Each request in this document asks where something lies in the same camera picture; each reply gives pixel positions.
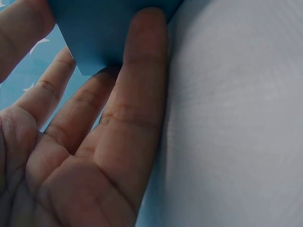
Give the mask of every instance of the hand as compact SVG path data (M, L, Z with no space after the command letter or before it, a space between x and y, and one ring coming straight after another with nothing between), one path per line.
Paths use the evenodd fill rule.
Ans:
M53 26L46 0L0 13L0 82ZM0 227L134 226L159 139L167 51L163 13L142 10L116 82L111 70L93 76L41 133L75 68L64 49L0 112Z

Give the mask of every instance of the white star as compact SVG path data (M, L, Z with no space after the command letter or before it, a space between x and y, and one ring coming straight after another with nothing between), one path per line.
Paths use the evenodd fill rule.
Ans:
M3 0L0 0L0 8L4 7L5 5L2 3Z
M23 89L25 92L27 92L29 89L33 88L34 87L34 83L32 83L32 85L29 87L29 88L25 88Z
M34 49L39 45L39 44L41 44L41 43L45 43L45 42L48 42L49 40L48 39L41 39L39 42L37 42L36 44L35 44L35 46L30 50L30 52L29 52L29 55L31 55L32 53L33 53L33 51L34 51Z

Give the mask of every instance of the white surface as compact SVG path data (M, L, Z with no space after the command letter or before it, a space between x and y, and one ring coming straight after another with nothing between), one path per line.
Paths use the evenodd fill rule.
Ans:
M187 0L138 226L303 225L303 1Z

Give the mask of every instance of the blue paper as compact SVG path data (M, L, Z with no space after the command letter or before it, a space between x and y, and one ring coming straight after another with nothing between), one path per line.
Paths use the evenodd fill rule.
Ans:
M129 24L145 7L159 7L170 20L182 0L49 0L82 75L121 64Z

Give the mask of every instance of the finger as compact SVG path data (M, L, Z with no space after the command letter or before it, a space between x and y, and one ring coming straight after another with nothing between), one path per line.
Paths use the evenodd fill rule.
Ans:
M165 16L156 8L142 10L130 26L116 93L110 97L109 108L101 120L106 123L91 133L90 142L97 144L97 149L90 157L135 212L141 203L159 139L167 55ZM89 157L85 154L92 151L89 146L83 142L79 155Z
M55 57L37 84L14 105L29 112L41 128L59 104L67 83L75 70L75 61L65 47Z
M45 130L74 154L91 130L115 84L115 76L102 71L91 77L62 107Z
M46 0L18 0L0 12L0 83L53 27Z

